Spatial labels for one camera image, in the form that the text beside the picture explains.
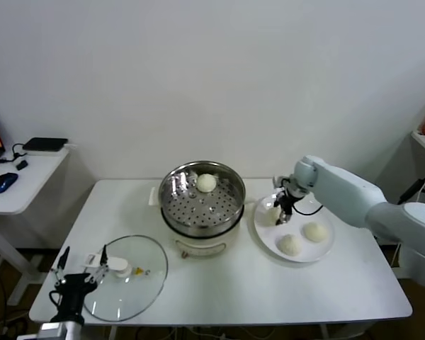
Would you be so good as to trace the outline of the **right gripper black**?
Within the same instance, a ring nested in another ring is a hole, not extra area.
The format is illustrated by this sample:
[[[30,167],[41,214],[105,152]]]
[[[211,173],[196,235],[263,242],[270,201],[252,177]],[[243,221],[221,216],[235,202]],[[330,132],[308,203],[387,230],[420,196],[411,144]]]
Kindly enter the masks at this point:
[[[290,221],[293,211],[292,206],[305,197],[305,189],[297,184],[283,184],[283,192],[275,191],[272,201],[275,203],[281,198],[281,205],[276,207],[276,225],[283,225]]]

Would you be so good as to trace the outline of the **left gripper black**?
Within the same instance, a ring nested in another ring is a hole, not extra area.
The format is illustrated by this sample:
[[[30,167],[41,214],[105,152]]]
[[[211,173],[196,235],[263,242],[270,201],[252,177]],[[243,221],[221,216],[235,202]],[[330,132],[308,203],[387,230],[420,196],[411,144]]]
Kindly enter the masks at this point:
[[[56,307],[57,314],[51,322],[84,322],[82,310],[85,297],[95,291],[108,272],[108,256],[106,245],[101,254],[89,254],[86,257],[86,267],[96,269],[90,274],[68,274],[64,277],[64,268],[69,256],[68,246],[58,259],[51,272],[55,276],[55,289],[50,291],[50,301]]]

